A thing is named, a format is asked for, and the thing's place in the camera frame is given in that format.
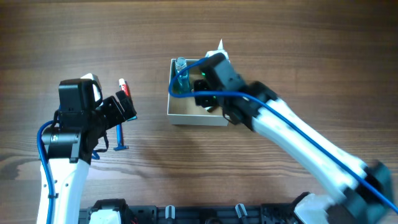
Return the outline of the red green toothpaste tube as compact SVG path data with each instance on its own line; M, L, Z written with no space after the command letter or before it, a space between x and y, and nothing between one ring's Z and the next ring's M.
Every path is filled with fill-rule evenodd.
M125 92L126 96L130 99L130 101L132 101L130 89L125 79L123 78L119 79L119 87L123 92Z

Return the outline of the blue mouthwash bottle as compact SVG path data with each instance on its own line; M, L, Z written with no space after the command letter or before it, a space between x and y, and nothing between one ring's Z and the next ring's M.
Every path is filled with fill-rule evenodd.
M188 67L187 60L178 57L175 61L175 74L178 75L174 83L174 92L184 94L191 92L189 71L184 70Z

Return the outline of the blue disposable razor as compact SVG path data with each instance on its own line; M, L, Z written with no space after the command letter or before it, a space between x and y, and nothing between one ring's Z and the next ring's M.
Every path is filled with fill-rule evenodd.
M115 151L122 151L129 149L129 146L124 144L123 129L121 124L118 124L116 126L116 139L118 145L114 148Z

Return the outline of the white lotion tube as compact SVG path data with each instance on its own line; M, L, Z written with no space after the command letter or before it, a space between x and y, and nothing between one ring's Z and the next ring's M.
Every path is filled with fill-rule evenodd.
M207 53L205 54L205 58L211 57L215 54L223 54L225 56L225 58L227 60L229 60L229 55L228 55L227 51L225 51L224 46L223 46L223 39L220 40L216 50L207 51Z

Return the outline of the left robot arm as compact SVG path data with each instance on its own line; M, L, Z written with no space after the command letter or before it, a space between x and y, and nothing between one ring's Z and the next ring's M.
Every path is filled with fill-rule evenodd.
M42 186L37 223L78 223L83 187L92 160L107 130L136 118L129 87L104 98L96 77L64 80L58 86L59 107L37 133Z

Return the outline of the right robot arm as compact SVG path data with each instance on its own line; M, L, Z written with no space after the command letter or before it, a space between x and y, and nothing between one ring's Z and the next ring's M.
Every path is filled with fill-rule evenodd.
M397 210L390 170L367 165L303 122L270 88L247 84L222 53L197 63L207 82L197 97L211 96L233 124L270 139L311 173L325 195L305 193L292 207L300 223L377 223Z

